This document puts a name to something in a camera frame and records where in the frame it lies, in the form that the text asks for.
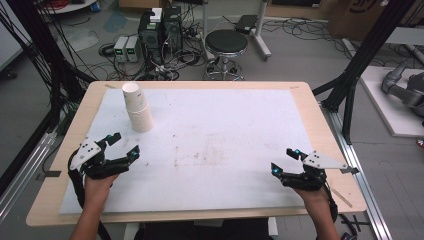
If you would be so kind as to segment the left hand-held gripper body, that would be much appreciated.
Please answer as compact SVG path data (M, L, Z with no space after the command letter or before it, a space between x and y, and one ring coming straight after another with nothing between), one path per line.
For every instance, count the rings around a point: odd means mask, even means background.
M112 146L115 140L100 140L95 142L85 139L76 153L71 156L68 168L85 173L92 179L104 179L129 170L127 157L107 160L105 150Z

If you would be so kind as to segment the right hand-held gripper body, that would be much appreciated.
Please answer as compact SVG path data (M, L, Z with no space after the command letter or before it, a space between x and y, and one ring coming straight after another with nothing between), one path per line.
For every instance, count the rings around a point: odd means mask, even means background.
M326 182L326 169L344 171L348 166L329 156L313 151L301 161L304 171L302 173L287 173L289 180L281 182L283 186L305 191L317 191Z

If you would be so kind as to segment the stack of white paper cups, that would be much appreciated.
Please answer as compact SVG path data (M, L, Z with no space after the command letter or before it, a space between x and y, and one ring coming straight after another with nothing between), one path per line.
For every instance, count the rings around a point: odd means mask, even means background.
M147 102L143 104L127 104L126 110L135 131L145 133L153 128L154 121Z

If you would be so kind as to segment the person's right hand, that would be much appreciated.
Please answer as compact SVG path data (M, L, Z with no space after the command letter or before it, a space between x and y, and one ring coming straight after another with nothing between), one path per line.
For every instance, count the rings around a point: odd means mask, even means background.
M330 213L329 200L323 189L317 191L295 189L295 192L304 201L305 208L310 215L323 215Z

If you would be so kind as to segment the person's left hand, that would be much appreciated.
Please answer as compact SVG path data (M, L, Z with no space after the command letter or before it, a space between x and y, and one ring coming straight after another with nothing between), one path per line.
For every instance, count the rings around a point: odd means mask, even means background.
M102 212L108 199L110 188L117 179L117 175L104 179L85 178L85 211Z

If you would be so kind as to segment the white table leg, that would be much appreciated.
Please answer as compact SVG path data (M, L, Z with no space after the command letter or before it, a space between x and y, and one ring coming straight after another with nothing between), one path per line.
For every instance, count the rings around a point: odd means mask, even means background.
M278 238L278 229L275 217L268 218L268 234L272 240L276 240Z

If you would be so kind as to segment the white table mat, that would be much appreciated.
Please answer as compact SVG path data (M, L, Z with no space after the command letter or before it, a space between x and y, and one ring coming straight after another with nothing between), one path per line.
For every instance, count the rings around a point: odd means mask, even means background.
M147 89L153 127L133 130L122 91L109 89L87 136L121 138L109 159L134 146L139 158L114 182L109 213L299 207L300 197L271 174L302 170L289 148L312 147L288 90Z

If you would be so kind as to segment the white platform board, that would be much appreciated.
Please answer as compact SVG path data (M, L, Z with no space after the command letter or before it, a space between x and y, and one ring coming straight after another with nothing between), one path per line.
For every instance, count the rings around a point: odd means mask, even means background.
M402 104L401 100L382 92L381 84L390 67L369 66L361 76L365 91L392 136L424 137L423 119Z

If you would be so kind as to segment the grey power supply unit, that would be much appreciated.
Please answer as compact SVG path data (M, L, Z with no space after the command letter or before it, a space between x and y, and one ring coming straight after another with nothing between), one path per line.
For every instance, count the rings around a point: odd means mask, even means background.
M126 53L129 62L137 62L140 55L140 44L137 36L130 36L126 43Z
M117 42L114 45L115 58L118 62L127 62L128 57L126 54L126 43L128 41L127 37L119 37Z

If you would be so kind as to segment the person's dark clothing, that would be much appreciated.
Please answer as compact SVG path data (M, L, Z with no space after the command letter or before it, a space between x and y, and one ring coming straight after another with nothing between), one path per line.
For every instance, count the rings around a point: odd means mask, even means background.
M146 223L134 240L269 240L267 218L225 219L219 227L194 221Z

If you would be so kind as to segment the black computer tower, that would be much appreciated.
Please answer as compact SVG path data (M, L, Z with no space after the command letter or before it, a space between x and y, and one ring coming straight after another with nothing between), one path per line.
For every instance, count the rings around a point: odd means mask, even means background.
M139 22L138 35L145 60L161 65L161 47L163 44L162 23L152 21L151 17L153 16L154 12L152 10L143 12Z
M165 8L163 23L169 48L175 51L180 50L182 48L181 7L170 6Z

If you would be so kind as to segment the black round stool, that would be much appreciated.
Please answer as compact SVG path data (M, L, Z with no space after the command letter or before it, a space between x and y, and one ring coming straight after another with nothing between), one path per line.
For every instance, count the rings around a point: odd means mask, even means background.
M206 36L205 47L214 56L205 66L205 80L243 80L242 67L234 58L247 49L246 37L230 29L212 31Z

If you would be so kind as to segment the flat black device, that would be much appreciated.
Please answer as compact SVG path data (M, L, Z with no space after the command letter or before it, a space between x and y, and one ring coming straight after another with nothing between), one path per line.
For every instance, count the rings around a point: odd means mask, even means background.
M249 34L255 27L257 15L242 15L235 25L235 30L242 34Z

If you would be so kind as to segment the aluminium rail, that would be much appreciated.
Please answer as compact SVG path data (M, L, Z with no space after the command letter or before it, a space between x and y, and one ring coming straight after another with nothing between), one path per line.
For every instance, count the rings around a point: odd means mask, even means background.
M0 197L0 224L4 222L14 204L23 193L31 178L52 148L56 138L56 133L45 133L24 158L23 166L12 179L11 184L6 188L4 194Z
M353 175L360 192L366 203L366 216L370 222L372 232L376 240L393 240L384 217L379 209L377 201L372 193L365 173L363 172L359 158L354 150L354 147L348 143L342 135L342 119L338 113L329 112L327 109L322 109L322 112L327 119L327 122L335 136L336 142L347 161L348 165L359 170Z

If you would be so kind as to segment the black metal frame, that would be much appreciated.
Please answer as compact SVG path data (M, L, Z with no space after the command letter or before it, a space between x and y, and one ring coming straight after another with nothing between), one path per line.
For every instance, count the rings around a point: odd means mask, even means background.
M371 60L386 43L414 2L415 0L389 0L345 70L337 78L312 91L313 95L317 96L330 90L329 96L321 102L321 105L331 113L337 113L340 104L345 102L341 134L348 144L351 144L356 85Z

